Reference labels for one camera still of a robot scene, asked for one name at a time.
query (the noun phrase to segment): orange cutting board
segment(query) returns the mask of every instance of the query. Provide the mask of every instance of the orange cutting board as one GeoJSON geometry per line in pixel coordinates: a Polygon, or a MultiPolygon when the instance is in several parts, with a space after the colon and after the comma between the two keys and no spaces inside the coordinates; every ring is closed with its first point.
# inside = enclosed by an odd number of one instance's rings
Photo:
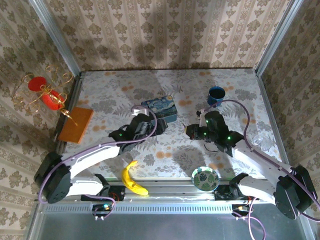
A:
{"type": "Polygon", "coordinates": [[[77,125],[75,125],[75,123],[68,118],[62,128],[58,140],[79,144],[85,134],[93,114],[94,111],[92,109],[77,106],[74,107],[70,113],[70,116],[77,123],[77,125]]]}

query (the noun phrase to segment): banana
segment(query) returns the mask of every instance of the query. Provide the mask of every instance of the banana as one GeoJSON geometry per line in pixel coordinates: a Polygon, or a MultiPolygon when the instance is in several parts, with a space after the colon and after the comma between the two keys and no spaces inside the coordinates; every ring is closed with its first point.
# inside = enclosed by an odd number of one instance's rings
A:
{"type": "Polygon", "coordinates": [[[129,163],[128,166],[126,166],[122,170],[122,182],[128,189],[130,189],[135,194],[146,196],[148,195],[148,190],[137,184],[135,181],[133,181],[129,175],[129,169],[135,166],[137,163],[138,161],[132,161],[129,163]]]}

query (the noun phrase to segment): blue cup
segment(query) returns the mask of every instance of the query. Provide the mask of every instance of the blue cup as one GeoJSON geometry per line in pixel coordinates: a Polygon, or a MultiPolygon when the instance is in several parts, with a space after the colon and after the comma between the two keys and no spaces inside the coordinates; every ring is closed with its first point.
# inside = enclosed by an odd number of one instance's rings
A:
{"type": "Polygon", "coordinates": [[[226,95],[226,91],[222,87],[213,86],[209,90],[207,103],[211,106],[212,104],[215,104],[218,102],[218,104],[214,106],[214,108],[219,107],[225,95],[226,95]]]}

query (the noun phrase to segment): decorative plate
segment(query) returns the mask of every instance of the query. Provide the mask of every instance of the decorative plate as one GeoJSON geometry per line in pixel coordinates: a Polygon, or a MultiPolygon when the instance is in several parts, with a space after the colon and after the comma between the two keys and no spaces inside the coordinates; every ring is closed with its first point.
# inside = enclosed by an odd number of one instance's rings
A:
{"type": "Polygon", "coordinates": [[[193,171],[191,181],[198,189],[211,192],[218,187],[219,176],[212,168],[200,166],[193,171]]]}

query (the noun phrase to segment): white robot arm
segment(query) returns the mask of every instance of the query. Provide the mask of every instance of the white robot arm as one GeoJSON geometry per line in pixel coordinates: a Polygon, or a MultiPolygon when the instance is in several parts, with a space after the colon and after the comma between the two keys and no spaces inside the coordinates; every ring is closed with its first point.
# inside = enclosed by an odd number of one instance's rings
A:
{"type": "MultiPolygon", "coordinates": [[[[237,175],[229,183],[230,200],[241,196],[257,197],[276,205],[284,215],[291,219],[296,219],[312,204],[312,200],[302,189],[280,169],[283,168],[294,174],[310,192],[315,193],[309,173],[304,167],[293,168],[277,161],[258,148],[249,148],[243,135],[229,131],[218,111],[206,113],[204,119],[202,118],[201,126],[192,124],[185,128],[185,133],[190,139],[214,142],[221,152],[246,163],[266,178],[255,179],[245,173],[237,175]],[[280,167],[275,167],[264,158],[276,162],[280,167]]],[[[143,142],[154,128],[155,121],[152,120],[145,114],[138,114],[129,125],[122,126],[109,134],[108,142],[112,144],[105,143],[89,147],[73,156],[49,153],[34,176],[35,182],[40,186],[40,197],[43,194],[48,203],[52,204],[67,196],[102,196],[105,190],[108,193],[110,190],[108,188],[112,186],[108,185],[103,176],[96,174],[88,178],[77,177],[77,175],[101,161],[128,152],[143,142]]],[[[155,127],[153,136],[162,134],[168,126],[163,119],[158,119],[155,127]]]]}

